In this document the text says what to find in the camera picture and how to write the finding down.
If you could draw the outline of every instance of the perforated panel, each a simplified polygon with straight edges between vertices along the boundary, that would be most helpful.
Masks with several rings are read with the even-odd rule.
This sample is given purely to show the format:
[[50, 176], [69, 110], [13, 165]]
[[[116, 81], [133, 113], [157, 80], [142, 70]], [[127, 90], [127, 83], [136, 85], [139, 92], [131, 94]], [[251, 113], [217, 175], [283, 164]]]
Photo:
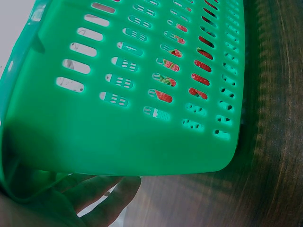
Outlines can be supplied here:
[[[48, 100], [48, 107], [39, 110], [40, 115], [48, 110], [71, 116], [59, 130], [75, 145], [56, 139], [79, 165], [61, 171], [152, 175], [227, 165], [238, 140], [242, 104], [242, 2], [53, 0], [52, 7], [39, 34], [47, 47], [40, 71], [47, 72], [52, 59], [56, 75], [48, 74], [49, 85], [36, 92], [69, 102], [62, 109], [63, 103], [59, 108]], [[39, 80], [35, 68], [28, 70]], [[55, 83], [61, 77], [84, 88], [64, 89]], [[74, 124], [79, 131], [71, 133]], [[78, 147], [95, 158], [80, 165], [86, 158], [80, 152], [75, 157]], [[104, 153], [106, 164], [100, 161]]]

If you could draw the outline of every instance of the wooden table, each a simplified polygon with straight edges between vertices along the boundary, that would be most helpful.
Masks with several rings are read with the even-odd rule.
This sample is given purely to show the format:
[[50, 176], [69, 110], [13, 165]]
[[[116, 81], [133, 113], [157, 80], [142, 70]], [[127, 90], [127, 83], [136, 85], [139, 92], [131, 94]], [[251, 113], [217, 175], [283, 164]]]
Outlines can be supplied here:
[[145, 177], [125, 227], [303, 226], [303, 1], [247, 0], [245, 125], [216, 173]]

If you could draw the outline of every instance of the plastic basket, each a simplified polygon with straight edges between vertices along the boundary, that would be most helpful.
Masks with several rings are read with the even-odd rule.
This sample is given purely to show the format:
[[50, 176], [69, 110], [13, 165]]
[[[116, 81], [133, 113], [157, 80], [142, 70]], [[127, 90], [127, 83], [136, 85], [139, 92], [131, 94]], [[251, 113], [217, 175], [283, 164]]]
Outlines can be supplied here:
[[238, 141], [244, 42], [240, 0], [38, 0], [0, 81], [2, 156], [14, 160], [3, 169], [224, 168]]

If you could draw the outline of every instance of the hand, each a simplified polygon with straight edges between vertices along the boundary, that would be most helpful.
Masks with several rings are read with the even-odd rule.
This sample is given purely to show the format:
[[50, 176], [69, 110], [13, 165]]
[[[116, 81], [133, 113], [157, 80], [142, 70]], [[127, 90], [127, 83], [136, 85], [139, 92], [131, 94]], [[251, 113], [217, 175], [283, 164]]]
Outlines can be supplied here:
[[[116, 188], [93, 211], [77, 213]], [[108, 227], [134, 198], [139, 177], [70, 175], [28, 204], [0, 193], [0, 227]]]

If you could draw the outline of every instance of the oval slot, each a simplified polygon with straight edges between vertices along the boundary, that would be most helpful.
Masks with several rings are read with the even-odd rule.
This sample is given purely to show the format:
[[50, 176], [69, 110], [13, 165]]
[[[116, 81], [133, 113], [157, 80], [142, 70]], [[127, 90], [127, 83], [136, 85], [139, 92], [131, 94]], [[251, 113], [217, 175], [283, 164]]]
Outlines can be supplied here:
[[213, 44], [212, 42], [208, 41], [207, 39], [203, 38], [202, 36], [199, 36], [199, 40], [200, 40], [201, 42], [205, 43], [206, 45], [208, 45], [208, 46], [214, 48], [214, 44]]
[[198, 89], [195, 89], [195, 88], [193, 88], [193, 87], [191, 87], [191, 88], [188, 90], [188, 92], [189, 92], [191, 95], [195, 96], [195, 97], [200, 97], [200, 98], [202, 98], [202, 99], [204, 99], [204, 100], [207, 100], [207, 99], [208, 99], [208, 96], [207, 96], [206, 93], [204, 93], [204, 92], [202, 92], [202, 91], [199, 91]]
[[212, 69], [211, 69], [208, 65], [202, 63], [202, 62], [199, 61], [199, 60], [195, 60], [195, 61], [194, 61], [194, 64], [195, 64], [197, 67], [199, 67], [199, 68], [201, 68], [201, 69], [203, 69], [203, 70], [205, 70], [205, 71], [207, 71], [207, 72], [211, 72], [211, 71], [212, 71]]
[[198, 74], [195, 74], [195, 73], [191, 74], [191, 78], [206, 86], [210, 85], [209, 80], [205, 79], [204, 77], [199, 76]]
[[143, 33], [140, 33], [140, 32], [137, 32], [135, 30], [132, 30], [130, 28], [124, 28], [122, 30], [122, 32], [125, 34], [125, 35], [128, 35], [130, 37], [133, 37], [135, 39], [139, 39], [143, 42], [147, 41], [147, 36], [144, 35]]
[[172, 39], [172, 40], [174, 40], [174, 41], [177, 41], [177, 42], [180, 43], [180, 44], [185, 44], [185, 40], [184, 40], [183, 38], [181, 38], [180, 36], [178, 36], [178, 35], [175, 35], [175, 34], [173, 34], [173, 33], [171, 33], [171, 32], [168, 32], [168, 31], [165, 31], [165, 32], [164, 32], [164, 35], [165, 35], [167, 38], [170, 38], [170, 39]]
[[213, 4], [211, 4], [209, 1], [207, 1], [207, 0], [204, 0], [204, 1], [207, 5], [213, 7], [215, 10], [218, 10], [218, 8], [216, 6], [214, 6]]
[[159, 81], [162, 84], [166, 84], [166, 85], [171, 86], [171, 87], [175, 87], [176, 84], [177, 84], [176, 81], [173, 78], [161, 75], [159, 73], [154, 73], [152, 75], [152, 78], [156, 81]]
[[158, 100], [161, 100], [166, 103], [171, 103], [173, 100], [172, 96], [170, 96], [162, 91], [155, 90], [155, 89], [150, 89], [148, 91], [148, 95], [150, 97], [157, 98]]
[[209, 52], [206, 52], [205, 50], [202, 50], [202, 49], [199, 48], [199, 47], [197, 48], [197, 52], [198, 52], [199, 54], [201, 54], [201, 55], [203, 55], [203, 56], [205, 56], [205, 57], [211, 59], [211, 60], [214, 59], [213, 56], [212, 56]]
[[91, 4], [92, 8], [95, 8], [95, 9], [99, 9], [103, 12], [106, 12], [106, 13], [114, 13], [115, 12], [115, 9], [114, 8], [111, 8], [109, 6], [106, 6], [106, 5], [103, 5], [103, 4], [100, 4], [100, 3], [97, 3], [97, 2], [94, 2]]
[[95, 57], [97, 55], [97, 50], [96, 49], [94, 49], [92, 47], [89, 47], [89, 46], [86, 46], [86, 45], [83, 45], [83, 44], [79, 44], [79, 43], [72, 43], [70, 45], [70, 49], [72, 51], [82, 53], [82, 54], [90, 56], [90, 57]]
[[159, 65], [162, 65], [165, 68], [170, 69], [172, 71], [178, 72], [180, 70], [180, 67], [177, 64], [175, 64], [175, 63], [173, 63], [171, 61], [168, 61], [168, 60], [166, 60], [164, 58], [157, 58], [156, 61], [157, 61], [157, 63]]
[[203, 19], [205, 22], [209, 23], [210, 25], [212, 25], [212, 26], [214, 26], [214, 27], [217, 27], [217, 25], [216, 25], [213, 21], [207, 19], [206, 17], [202, 16], [202, 19]]
[[90, 73], [90, 66], [83, 64], [78, 61], [74, 61], [71, 59], [65, 59], [62, 63], [62, 65], [68, 69], [71, 69], [76, 72], [80, 72], [83, 74], [89, 74]]
[[101, 33], [89, 30], [84, 27], [78, 28], [77, 33], [79, 35], [82, 35], [84, 37], [87, 37], [87, 38], [90, 38], [93, 40], [97, 40], [97, 41], [101, 41], [103, 39], [103, 35]]
[[101, 26], [104, 26], [104, 27], [109, 26], [109, 21], [108, 20], [105, 20], [103, 18], [94, 16], [94, 15], [91, 15], [91, 14], [85, 15], [84, 19], [86, 21], [89, 21], [91, 23], [94, 23], [94, 24], [97, 24], [97, 25], [101, 25]]
[[108, 73], [105, 76], [105, 80], [107, 82], [115, 84], [119, 87], [123, 87], [123, 88], [127, 88], [127, 89], [131, 89], [134, 86], [134, 83], [130, 79], [125, 79], [123, 77], [117, 76], [117, 75], [112, 74], [112, 73]]
[[132, 53], [137, 56], [142, 56], [143, 55], [143, 50], [135, 47], [134, 45], [125, 43], [125, 42], [118, 42], [117, 47], [121, 50], [127, 51], [129, 53]]
[[106, 102], [114, 104], [114, 105], [118, 105], [121, 107], [128, 106], [128, 100], [126, 98], [113, 94], [113, 93], [110, 93], [110, 92], [107, 92], [107, 91], [101, 92], [99, 97], [102, 101], [106, 101]]
[[161, 44], [160, 48], [167, 51], [168, 53], [171, 53], [172, 55], [175, 55], [177, 57], [182, 57], [182, 52], [178, 49], [174, 49], [166, 44]]
[[158, 119], [161, 119], [161, 120], [164, 120], [164, 121], [169, 121], [170, 120], [170, 114], [169, 113], [167, 113], [163, 110], [159, 110], [159, 109], [150, 107], [150, 106], [145, 106], [143, 108], [143, 112], [148, 116], [158, 118]]
[[83, 84], [65, 77], [57, 77], [56, 85], [78, 93], [84, 90]]

